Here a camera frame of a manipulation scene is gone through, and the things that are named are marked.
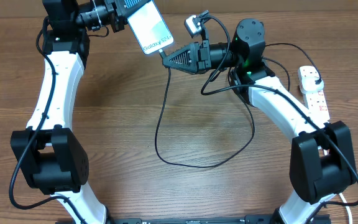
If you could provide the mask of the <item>blue smartphone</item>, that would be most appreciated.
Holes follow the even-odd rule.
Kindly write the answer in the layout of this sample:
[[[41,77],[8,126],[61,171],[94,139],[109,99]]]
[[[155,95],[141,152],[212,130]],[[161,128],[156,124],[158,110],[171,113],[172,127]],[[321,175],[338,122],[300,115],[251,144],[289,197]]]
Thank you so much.
[[[128,23],[144,54],[149,55],[172,44],[174,38],[153,1],[128,18]]]

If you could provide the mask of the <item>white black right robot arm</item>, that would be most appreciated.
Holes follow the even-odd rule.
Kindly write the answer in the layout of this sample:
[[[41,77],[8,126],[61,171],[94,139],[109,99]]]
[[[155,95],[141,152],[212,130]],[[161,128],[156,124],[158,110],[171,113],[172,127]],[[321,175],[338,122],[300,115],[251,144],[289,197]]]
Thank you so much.
[[[358,184],[349,128],[312,112],[281,84],[264,57],[262,22],[243,19],[233,37],[211,44],[207,21],[209,16],[191,16],[185,21],[190,35],[200,35],[202,41],[162,55],[163,66],[190,74],[209,73],[211,78],[227,71],[229,89],[246,107],[265,113],[291,142],[293,193],[270,215],[246,215],[246,223],[329,223],[320,210]]]

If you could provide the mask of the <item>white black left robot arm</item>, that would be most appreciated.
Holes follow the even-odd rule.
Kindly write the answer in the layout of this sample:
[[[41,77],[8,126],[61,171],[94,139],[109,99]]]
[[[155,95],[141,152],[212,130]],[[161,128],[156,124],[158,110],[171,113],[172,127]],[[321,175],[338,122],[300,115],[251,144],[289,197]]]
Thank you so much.
[[[44,0],[43,5],[47,16],[36,48],[44,57],[44,80],[26,128],[11,136],[14,172],[22,173],[27,185],[39,189],[47,201],[59,201],[74,223],[112,223],[109,210],[89,185],[88,156],[72,131],[76,91],[90,37],[102,27],[123,30],[131,15],[154,2]]]

